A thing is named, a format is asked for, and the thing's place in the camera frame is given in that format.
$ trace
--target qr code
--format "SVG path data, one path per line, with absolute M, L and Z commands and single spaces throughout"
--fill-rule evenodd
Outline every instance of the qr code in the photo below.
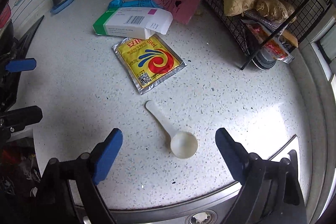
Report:
M 148 73 L 144 73 L 138 77 L 141 85 L 146 85 L 152 81 L 152 79 L 149 77 Z

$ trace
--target white spoon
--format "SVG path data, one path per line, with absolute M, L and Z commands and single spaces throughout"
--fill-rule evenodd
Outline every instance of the white spoon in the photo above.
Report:
M 170 135 L 170 149 L 177 158 L 187 159 L 196 153 L 198 142 L 193 134 L 175 130 L 168 119 L 157 108 L 154 101 L 148 101 L 146 108 Z

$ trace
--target yellow packet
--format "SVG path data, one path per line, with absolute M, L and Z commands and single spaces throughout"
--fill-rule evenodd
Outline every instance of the yellow packet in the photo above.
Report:
M 157 35 L 149 39 L 126 38 L 113 46 L 140 94 L 144 94 L 186 66 Z

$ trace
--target countertop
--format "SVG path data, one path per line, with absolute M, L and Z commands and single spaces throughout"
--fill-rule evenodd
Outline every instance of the countertop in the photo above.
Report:
M 225 127 L 248 152 L 271 156 L 299 137 L 301 188 L 310 186 L 311 146 L 305 104 L 289 66 L 269 71 L 250 64 L 212 13 L 188 25 L 173 21 L 162 39 L 187 63 L 163 83 L 139 95 L 112 51 L 122 37 L 94 34 L 92 24 L 111 0 L 75 0 L 59 14 L 46 13 L 27 54 L 34 71 L 21 74 L 15 108 L 37 105 L 43 119 L 33 126 L 41 172 L 52 157 L 72 160 L 120 128 L 124 142 L 98 189 L 109 208 L 138 209 L 189 200 L 233 181 L 215 144 Z M 176 129 L 192 132 L 197 153 L 180 160 L 145 109 L 154 100 Z M 76 204 L 80 197 L 73 187 Z

